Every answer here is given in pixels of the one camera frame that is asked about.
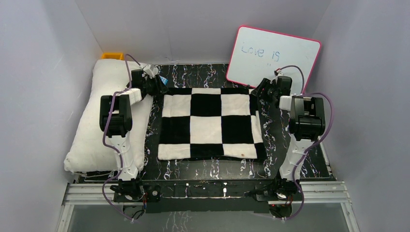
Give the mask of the black white checkered pillowcase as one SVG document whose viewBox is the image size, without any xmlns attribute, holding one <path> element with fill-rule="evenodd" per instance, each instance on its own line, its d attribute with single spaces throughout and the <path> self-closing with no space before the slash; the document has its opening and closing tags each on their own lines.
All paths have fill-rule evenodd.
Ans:
<svg viewBox="0 0 410 232">
<path fill-rule="evenodd" d="M 263 160 L 257 97 L 245 88 L 171 88 L 163 97 L 158 159 Z"/>
</svg>

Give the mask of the white pillow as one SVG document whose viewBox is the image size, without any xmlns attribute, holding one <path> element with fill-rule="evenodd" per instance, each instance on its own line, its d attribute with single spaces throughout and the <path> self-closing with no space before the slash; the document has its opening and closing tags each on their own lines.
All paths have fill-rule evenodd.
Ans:
<svg viewBox="0 0 410 232">
<path fill-rule="evenodd" d="M 116 152 L 103 145 L 103 131 L 100 129 L 100 99 L 124 90 L 129 83 L 127 69 L 139 70 L 145 63 L 124 62 L 118 59 L 100 59 L 93 69 L 91 94 L 81 116 L 76 135 L 65 161 L 64 169 L 70 172 L 113 171 L 117 169 Z M 132 130 L 130 134 L 134 163 L 139 171 L 144 168 L 145 138 L 153 97 L 131 106 Z"/>
</svg>

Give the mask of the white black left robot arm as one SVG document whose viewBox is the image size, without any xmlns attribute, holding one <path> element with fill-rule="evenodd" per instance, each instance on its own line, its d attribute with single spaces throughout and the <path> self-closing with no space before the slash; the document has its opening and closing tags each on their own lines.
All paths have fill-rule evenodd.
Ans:
<svg viewBox="0 0 410 232">
<path fill-rule="evenodd" d="M 131 145 L 132 106 L 147 95 L 168 92 L 168 87 L 156 70 L 132 70 L 127 88 L 100 98 L 99 125 L 103 131 L 102 143 L 116 152 L 118 185 L 111 186 L 118 195 L 130 201 L 139 201 L 145 189 L 139 184 L 137 167 Z"/>
</svg>

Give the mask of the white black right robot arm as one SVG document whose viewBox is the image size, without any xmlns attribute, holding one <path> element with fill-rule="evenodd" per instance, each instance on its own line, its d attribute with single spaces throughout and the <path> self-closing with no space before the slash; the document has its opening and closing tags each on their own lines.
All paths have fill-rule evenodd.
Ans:
<svg viewBox="0 0 410 232">
<path fill-rule="evenodd" d="M 272 183 L 251 191 L 257 200 L 263 196 L 285 200 L 301 191 L 300 173 L 304 160 L 319 137 L 325 132 L 323 98 L 291 95 L 292 79 L 278 76 L 264 78 L 251 92 L 260 100 L 270 101 L 282 111 L 289 112 L 290 144 L 286 158 Z"/>
</svg>

